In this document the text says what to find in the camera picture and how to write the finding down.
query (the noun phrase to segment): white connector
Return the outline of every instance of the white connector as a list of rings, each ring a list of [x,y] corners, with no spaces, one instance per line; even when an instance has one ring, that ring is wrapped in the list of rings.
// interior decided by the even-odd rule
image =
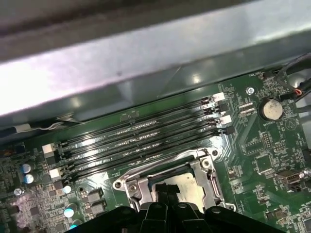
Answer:
[[[54,143],[50,143],[50,144],[42,146],[42,150],[44,154],[55,151]]]
[[[214,101],[218,102],[225,99],[225,94],[223,92],[213,95]]]
[[[222,125],[228,124],[230,122],[232,122],[232,119],[231,119],[230,115],[226,115],[226,116],[223,116],[223,117],[220,118],[220,123]]]

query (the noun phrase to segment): green circuit board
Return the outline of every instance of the green circuit board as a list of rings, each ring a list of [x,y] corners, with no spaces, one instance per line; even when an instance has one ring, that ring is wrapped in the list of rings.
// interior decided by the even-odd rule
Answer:
[[[253,94],[246,91],[250,87]],[[222,103],[228,107],[233,134],[211,136],[203,130],[205,121],[197,120],[204,119],[204,112],[198,110],[202,100],[217,93],[224,94]],[[286,90],[273,77],[256,72],[8,145],[1,149],[0,158],[3,232],[25,228],[29,232],[65,232],[75,219],[85,222],[96,216],[85,201],[94,191],[103,213],[129,205],[126,194],[112,187],[120,175],[143,163],[199,147],[221,151],[214,162],[221,189],[239,213],[285,232],[305,232],[311,225],[311,190],[302,183],[301,190],[294,192],[275,176],[281,170],[308,167],[302,152],[307,148],[306,139],[295,103],[283,101],[283,115],[276,121],[266,121],[258,114],[262,99],[283,93]],[[42,148],[50,144],[61,157],[52,164],[47,163]],[[20,167],[29,161],[35,164],[38,178],[26,184]],[[69,193],[57,189],[49,176],[58,167],[71,187]],[[23,191],[21,196],[14,194],[16,188]],[[70,203],[76,204],[77,211],[65,218],[64,209]]]

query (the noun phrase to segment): chip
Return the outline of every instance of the chip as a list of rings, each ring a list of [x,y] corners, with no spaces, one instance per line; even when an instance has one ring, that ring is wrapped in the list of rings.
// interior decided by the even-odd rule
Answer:
[[[63,223],[57,224],[57,225],[55,226],[55,230],[56,230],[57,232],[64,231],[64,230],[65,230],[64,224],[63,224]]]
[[[37,163],[41,163],[44,161],[44,156],[41,154],[41,155],[38,155],[36,158],[35,158],[36,162]]]
[[[86,208],[86,214],[90,214],[92,213],[92,209],[91,208]]]
[[[267,216],[267,219],[268,219],[268,220],[272,220],[273,217],[274,217],[274,216],[273,216],[273,213],[271,213],[271,212],[267,212],[267,213],[266,213],[266,216]]]
[[[8,211],[9,211],[10,215],[17,214],[17,213],[19,213],[19,207],[17,205],[14,205],[14,206],[10,207],[8,209]]]
[[[95,205],[92,205],[92,206],[91,206],[91,210],[92,210],[92,213],[93,213],[94,215],[99,214],[99,213],[105,211],[104,205],[103,205],[102,202],[101,202],[101,203],[97,203],[97,204],[95,204]]]
[[[88,197],[82,198],[81,201],[84,202],[84,203],[87,203],[88,202]]]
[[[64,188],[63,181],[56,181],[56,182],[54,182],[54,187],[55,187],[56,190]]]
[[[102,198],[102,195],[101,195],[100,190],[97,189],[97,190],[91,191],[87,197],[88,197],[89,202],[96,202]]]
[[[55,190],[52,190],[52,191],[49,192],[49,196],[50,197],[53,197],[55,195],[56,195],[56,191]]]
[[[57,161],[56,161],[56,159],[55,159],[54,156],[48,157],[48,158],[46,158],[45,160],[47,161],[47,164],[48,164],[48,165],[54,165],[54,164],[57,163]]]
[[[43,183],[49,183],[49,182],[52,181],[49,174],[46,174],[46,175],[42,176],[41,180],[42,180]]]
[[[305,224],[306,232],[311,232],[311,219],[303,222]]]
[[[38,209],[38,207],[31,208],[31,209],[30,209],[30,214],[31,214],[32,216],[38,215],[38,214],[39,214],[39,209]]]
[[[276,215],[277,219],[280,219],[280,218],[283,218],[283,217],[287,216],[286,212],[283,212],[281,209],[275,210],[274,214]]]

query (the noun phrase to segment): cable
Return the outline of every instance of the cable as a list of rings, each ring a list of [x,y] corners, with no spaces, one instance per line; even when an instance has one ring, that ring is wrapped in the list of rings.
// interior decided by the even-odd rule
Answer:
[[[30,131],[34,131],[34,130],[54,130],[56,129],[58,126],[62,125],[63,122],[56,122],[52,125],[50,125],[49,127],[46,127],[46,128],[31,128],[31,129],[28,129],[28,130],[23,130],[23,131],[19,131],[17,133],[25,133],[25,132],[30,132]]]
[[[301,108],[297,108],[297,112],[298,113],[307,113],[307,112],[311,112],[311,105],[307,105]]]
[[[292,60],[292,61],[289,62],[286,66],[284,66],[284,67],[276,74],[276,76],[275,76],[276,81],[277,81],[280,85],[282,85],[283,87],[288,88],[288,89],[290,89],[291,91],[295,92],[298,96],[301,96],[301,95],[303,94],[303,91],[302,91],[301,89],[299,89],[299,88],[293,87],[292,85],[290,85],[290,84],[288,84],[288,83],[285,83],[282,79],[283,79],[284,77],[287,77],[286,71],[287,71],[289,68],[291,68],[291,67],[293,67],[294,65],[296,65],[296,64],[298,64],[298,63],[300,63],[300,62],[302,62],[302,61],[305,61],[305,60],[307,60],[307,59],[311,59],[311,52],[306,53],[306,54],[304,54],[304,55],[302,55],[302,56],[300,56],[300,57],[298,57],[298,58]]]

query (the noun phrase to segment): silver metal plate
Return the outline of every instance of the silver metal plate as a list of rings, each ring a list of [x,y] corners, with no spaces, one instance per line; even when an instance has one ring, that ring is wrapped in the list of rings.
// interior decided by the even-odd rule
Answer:
[[[219,187],[213,160],[220,155],[216,148],[199,148],[187,150],[173,158],[165,158],[156,162],[136,167],[113,183],[116,190],[126,192],[133,208],[140,209],[147,202],[156,201],[155,185],[158,183],[176,184],[180,190],[179,201],[194,203],[200,211],[211,206],[220,205],[235,211],[234,204],[226,203]],[[178,161],[190,158],[187,162]],[[154,172],[154,168],[165,165],[165,168]],[[178,169],[185,168],[191,172],[175,174]],[[154,184],[151,179],[165,178]]]

